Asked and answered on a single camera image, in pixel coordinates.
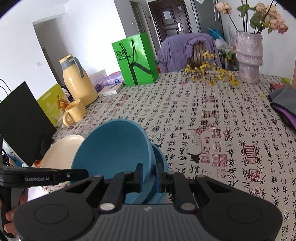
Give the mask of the person's left hand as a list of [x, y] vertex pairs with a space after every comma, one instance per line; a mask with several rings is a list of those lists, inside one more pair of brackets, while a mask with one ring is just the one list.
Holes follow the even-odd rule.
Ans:
[[6, 213], [6, 220], [8, 221], [8, 223], [6, 223], [5, 225], [2, 225], [3, 229], [6, 233], [11, 233], [14, 236], [18, 236], [18, 233], [15, 229], [15, 225], [13, 223], [13, 218], [14, 218], [15, 211], [17, 210], [17, 208], [20, 205], [23, 205], [24, 203], [26, 203], [27, 201], [28, 201], [28, 190], [27, 190], [27, 188], [25, 188], [20, 195], [18, 205]]

